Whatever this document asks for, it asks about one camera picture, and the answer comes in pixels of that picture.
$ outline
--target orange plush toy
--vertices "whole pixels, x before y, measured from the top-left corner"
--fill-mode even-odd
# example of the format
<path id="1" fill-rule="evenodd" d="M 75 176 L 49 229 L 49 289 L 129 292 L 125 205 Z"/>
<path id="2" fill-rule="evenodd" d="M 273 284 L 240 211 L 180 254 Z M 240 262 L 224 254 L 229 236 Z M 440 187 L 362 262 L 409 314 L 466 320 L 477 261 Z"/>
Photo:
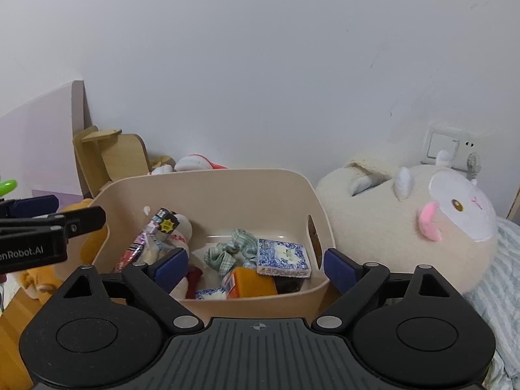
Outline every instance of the orange plush toy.
<path id="1" fill-rule="evenodd" d="M 92 199 L 84 199 L 77 204 L 65 207 L 62 212 L 73 211 L 75 209 L 87 208 Z M 80 258 L 83 264 L 92 264 L 94 258 L 99 252 L 103 242 L 108 235 L 107 225 L 104 225 L 101 230 L 89 233 L 87 240 L 80 249 Z M 53 295 L 54 291 L 63 283 L 56 277 L 54 267 L 52 265 L 45 265 L 44 267 L 31 268 L 18 274 L 17 277 L 20 285 L 25 289 L 26 293 L 33 299 L 39 299 L 41 304 Z"/>

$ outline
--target blue and white striped bedding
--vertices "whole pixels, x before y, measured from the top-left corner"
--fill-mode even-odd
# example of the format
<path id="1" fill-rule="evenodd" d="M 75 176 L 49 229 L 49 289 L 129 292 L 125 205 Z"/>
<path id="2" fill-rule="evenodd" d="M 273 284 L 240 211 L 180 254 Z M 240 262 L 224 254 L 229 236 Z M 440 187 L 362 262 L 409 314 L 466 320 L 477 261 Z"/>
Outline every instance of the blue and white striped bedding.
<path id="1" fill-rule="evenodd" d="M 484 381 L 488 390 L 520 390 L 520 227 L 498 223 L 498 250 L 466 300 L 495 333 L 497 350 Z"/>

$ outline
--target wall socket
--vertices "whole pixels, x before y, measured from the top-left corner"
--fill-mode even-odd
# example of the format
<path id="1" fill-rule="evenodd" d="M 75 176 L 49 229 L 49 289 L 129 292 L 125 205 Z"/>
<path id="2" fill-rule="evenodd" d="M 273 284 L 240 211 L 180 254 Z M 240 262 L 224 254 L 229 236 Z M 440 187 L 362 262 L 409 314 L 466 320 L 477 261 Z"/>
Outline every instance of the wall socket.
<path id="1" fill-rule="evenodd" d="M 424 158 L 422 163 L 435 164 L 436 152 L 440 149 L 446 149 L 449 152 L 453 152 L 453 168 L 467 171 L 467 158 L 472 152 L 479 151 L 480 137 L 465 130 L 449 127 L 430 127 L 424 141 Z M 431 146 L 435 146 L 435 153 L 430 151 Z"/>

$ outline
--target storage bin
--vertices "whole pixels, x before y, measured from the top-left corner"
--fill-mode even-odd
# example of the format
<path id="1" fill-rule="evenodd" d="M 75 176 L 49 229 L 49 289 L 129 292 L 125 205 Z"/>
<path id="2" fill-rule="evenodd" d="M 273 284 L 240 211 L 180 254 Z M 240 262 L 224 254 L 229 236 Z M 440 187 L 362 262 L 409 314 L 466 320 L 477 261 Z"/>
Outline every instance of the storage bin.
<path id="1" fill-rule="evenodd" d="M 219 287 L 218 274 L 203 262 L 203 254 L 217 242 L 229 240 L 232 229 L 245 229 L 257 238 L 305 246 L 312 273 L 300 292 L 229 301 L 181 301 L 204 322 L 210 317 L 304 317 L 310 321 L 318 312 L 329 282 L 321 268 L 320 248 L 334 247 L 334 238 L 313 187 L 298 173 L 224 169 L 133 177 L 105 188 L 93 205 L 105 209 L 109 228 L 107 240 L 94 260 L 102 273 L 112 271 L 161 207 L 184 214 L 191 221 L 190 263 L 204 271 L 199 289 Z M 151 208 L 148 216 L 145 206 Z M 314 224 L 319 239 L 314 246 L 309 224 Z"/>

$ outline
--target yellow starburst label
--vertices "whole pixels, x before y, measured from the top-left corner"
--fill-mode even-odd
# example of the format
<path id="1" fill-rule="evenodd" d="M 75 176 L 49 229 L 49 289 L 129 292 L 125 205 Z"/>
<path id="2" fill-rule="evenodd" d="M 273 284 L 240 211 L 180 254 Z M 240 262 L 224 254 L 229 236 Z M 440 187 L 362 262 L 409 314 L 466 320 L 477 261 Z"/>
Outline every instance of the yellow starburst label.
<path id="1" fill-rule="evenodd" d="M 170 233 L 173 230 L 173 222 L 168 219 L 164 219 L 161 223 L 161 231 Z"/>

